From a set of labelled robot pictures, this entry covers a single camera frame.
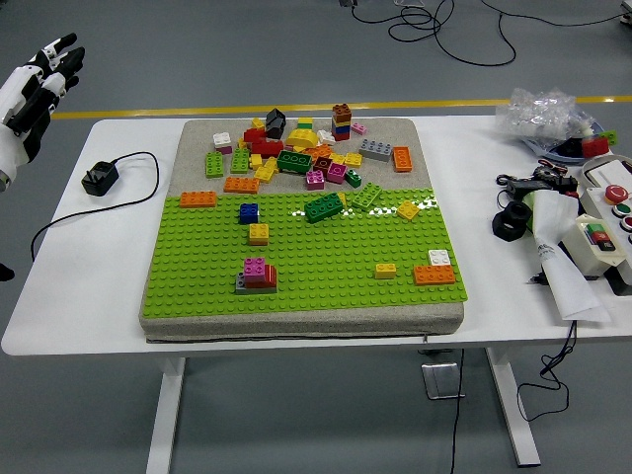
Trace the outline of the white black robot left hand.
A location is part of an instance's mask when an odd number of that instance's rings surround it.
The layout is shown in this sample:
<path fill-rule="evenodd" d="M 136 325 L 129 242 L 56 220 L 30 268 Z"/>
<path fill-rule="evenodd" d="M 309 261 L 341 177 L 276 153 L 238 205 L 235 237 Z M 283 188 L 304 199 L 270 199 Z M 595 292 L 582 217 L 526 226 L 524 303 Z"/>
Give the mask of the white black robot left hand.
<path fill-rule="evenodd" d="M 18 168 L 40 152 L 51 115 L 79 82 L 85 49 L 72 48 L 76 41 L 74 33 L 56 39 L 14 69 L 1 87 L 2 191 L 15 181 Z"/>

